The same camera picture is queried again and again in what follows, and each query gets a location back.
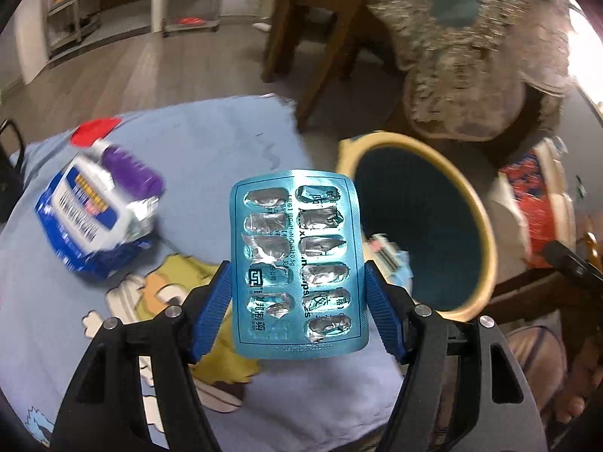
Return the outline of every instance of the foil packaging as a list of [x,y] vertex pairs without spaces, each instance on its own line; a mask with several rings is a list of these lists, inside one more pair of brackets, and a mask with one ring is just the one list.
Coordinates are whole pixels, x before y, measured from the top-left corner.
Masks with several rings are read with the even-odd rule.
[[360,212],[344,175],[292,170],[230,195],[233,337],[254,359],[351,353],[369,339]]

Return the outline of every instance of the wooden chair leg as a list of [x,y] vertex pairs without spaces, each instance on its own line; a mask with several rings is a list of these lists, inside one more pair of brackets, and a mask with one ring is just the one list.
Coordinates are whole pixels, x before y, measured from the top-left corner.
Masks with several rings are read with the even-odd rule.
[[307,6],[294,5],[291,11],[288,31],[285,34],[279,60],[276,64],[276,72],[280,75],[288,75],[291,71],[295,50],[300,44],[306,15],[309,10],[310,8]]
[[274,80],[274,74],[283,59],[283,45],[291,40],[291,33],[295,34],[295,28],[291,29],[291,25],[295,26],[298,22],[298,19],[295,18],[297,11],[295,7],[295,0],[275,0],[274,2],[272,27],[264,51],[262,70],[262,80],[266,83]]
[[596,304],[584,304],[582,307],[562,307],[562,335],[563,345],[568,356],[568,365],[580,352],[584,341],[593,336],[597,330]]
[[556,293],[560,290],[571,288],[562,275],[554,273],[524,287],[492,297],[482,313],[494,318],[498,324],[517,319],[536,319],[559,307]]
[[274,80],[282,56],[283,43],[289,31],[289,21],[294,11],[292,0],[276,0],[272,13],[270,35],[264,52],[262,80],[270,83]]
[[482,143],[482,151],[495,168],[505,166],[507,158],[540,126],[542,93],[526,86],[526,99],[515,122],[490,141]]
[[318,67],[318,72],[312,79],[306,93],[301,98],[295,109],[295,117],[297,119],[297,130],[303,131],[306,128],[308,117],[312,114],[318,98],[324,90],[329,78],[334,72],[340,68],[341,51],[346,44],[346,39],[349,37],[349,26],[343,22],[338,24],[331,40],[327,44],[325,56]]
[[345,53],[344,62],[341,66],[340,78],[342,80],[349,80],[352,77],[352,72],[354,71],[356,59],[358,58],[358,53],[360,53],[361,47],[360,41],[355,39],[349,46],[348,51]]
[[362,6],[366,0],[344,0],[341,6],[342,10],[337,15],[337,23],[333,35],[327,43],[327,49],[324,53],[323,60],[318,68],[318,72],[312,79],[307,92],[298,102],[295,110],[297,119],[297,130],[303,131],[306,128],[308,117],[312,113],[327,80],[341,66],[341,51],[350,40],[354,38],[351,30],[357,19]]

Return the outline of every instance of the cartoon print on bedsheet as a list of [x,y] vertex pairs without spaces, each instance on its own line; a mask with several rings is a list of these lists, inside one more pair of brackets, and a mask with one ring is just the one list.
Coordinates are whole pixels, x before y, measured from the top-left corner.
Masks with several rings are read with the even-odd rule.
[[27,420],[25,420],[24,425],[27,431],[31,433],[38,442],[50,447],[54,423],[50,423],[48,419],[40,413],[40,410],[35,409],[33,406],[29,408]]
[[[169,255],[147,276],[127,275],[119,286],[107,292],[107,306],[111,314],[125,324],[151,319],[168,305],[181,304],[195,287],[208,284],[217,269],[217,266],[206,265],[192,257]],[[235,353],[231,317],[229,306],[211,352],[191,366],[201,404],[220,413],[240,408],[245,383],[259,371],[257,360]],[[93,338],[102,323],[103,319],[96,311],[89,312],[82,319],[85,335]],[[153,386],[151,359],[140,357],[140,368],[141,376]],[[155,397],[144,396],[144,405],[147,423],[163,432]]]

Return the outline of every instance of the light blue bedsheet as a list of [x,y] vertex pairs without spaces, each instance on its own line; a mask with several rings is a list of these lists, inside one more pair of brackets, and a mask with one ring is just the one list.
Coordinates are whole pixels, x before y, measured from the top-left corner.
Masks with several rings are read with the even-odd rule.
[[[106,293],[182,253],[207,263],[230,255],[228,193],[249,176],[311,167],[291,109],[278,98],[236,97],[121,116],[108,139],[161,172],[161,242],[104,282],[68,272],[46,242],[34,204],[73,157],[70,133],[31,144],[25,193],[0,234],[0,388],[41,441],[90,339],[83,319],[111,316]],[[225,452],[326,451],[387,422],[401,378],[371,321],[368,346],[332,359],[266,361],[230,414],[207,411]],[[153,388],[143,379],[143,394]],[[164,435],[150,427],[154,441]]]

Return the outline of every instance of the metal screw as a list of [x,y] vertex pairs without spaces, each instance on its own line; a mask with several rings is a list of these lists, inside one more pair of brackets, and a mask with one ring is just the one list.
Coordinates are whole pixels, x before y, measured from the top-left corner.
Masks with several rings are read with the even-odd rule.
[[181,314],[182,314],[182,307],[180,307],[179,305],[168,306],[168,308],[165,310],[165,315],[168,318],[177,318]]
[[490,316],[480,316],[479,324],[481,324],[484,328],[491,328],[494,326],[494,320]]
[[112,330],[118,324],[119,324],[119,320],[117,318],[113,318],[113,317],[107,318],[105,321],[103,321],[103,328],[105,328],[105,330]]
[[427,316],[431,316],[431,308],[424,304],[418,304],[415,306],[415,313],[426,318]]

